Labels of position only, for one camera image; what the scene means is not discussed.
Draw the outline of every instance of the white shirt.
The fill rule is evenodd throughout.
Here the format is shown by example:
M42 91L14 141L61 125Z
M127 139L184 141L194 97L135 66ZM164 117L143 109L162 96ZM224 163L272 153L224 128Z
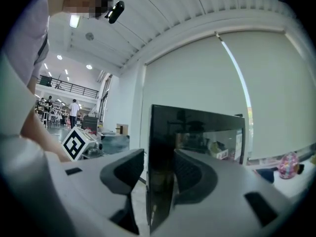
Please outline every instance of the white shirt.
M77 117L77 111L79 111L79 105L76 103L72 103L69 105L70 114L69 116Z

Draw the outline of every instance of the white roller shade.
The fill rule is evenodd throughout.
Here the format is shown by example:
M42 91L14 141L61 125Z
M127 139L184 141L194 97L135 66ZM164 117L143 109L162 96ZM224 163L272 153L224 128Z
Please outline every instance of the white roller shade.
M243 114L248 129L247 105L237 71L217 37L188 44L147 66L140 140L145 150L151 104Z
M248 87L252 159L279 156L316 142L316 88L307 64L283 34L221 35Z

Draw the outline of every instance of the floor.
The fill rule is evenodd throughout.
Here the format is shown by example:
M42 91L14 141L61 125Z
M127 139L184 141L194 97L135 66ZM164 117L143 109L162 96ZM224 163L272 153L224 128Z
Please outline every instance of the floor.
M66 138L70 130L70 127L67 126L52 126L48 129L48 132L61 143ZM140 236L150 236L146 216L146 186L140 181L137 182L132 191L132 204Z

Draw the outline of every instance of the ceiling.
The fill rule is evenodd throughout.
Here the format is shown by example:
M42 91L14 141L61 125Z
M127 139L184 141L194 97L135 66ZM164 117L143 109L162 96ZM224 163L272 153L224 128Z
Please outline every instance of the ceiling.
M225 10L266 10L295 17L282 0L123 0L125 11L110 25L105 19L80 20L69 27L70 15L60 13L50 19L49 42L56 53L113 75L152 40L171 28L200 16ZM85 35L93 33L94 40Z
M59 53L53 53L51 51L48 53L44 62L48 69L46 69L43 63L40 68L41 75L49 76L48 72L50 72L55 79L68 81L67 77L69 77L70 83L100 90L101 84L97 82L97 80L101 71L98 68L89 70L86 68L87 64L80 63L67 56L62 56L62 60L59 60L57 59L57 55L59 55Z
M37 96L40 96L40 90L35 90L35 94ZM51 94L51 93L47 93L47 92L44 93L43 98L45 100L47 100L49 96L52 96L53 102L56 102L56 103L59 103L57 100L57 99L59 99L60 101L62 101L65 104L66 107L69 106L73 102L73 98L59 96L59 95ZM95 104L87 103L87 102L79 101L79 100L77 100L77 104L81 104L81 108L83 110L88 110L88 111L90 111L95 106Z

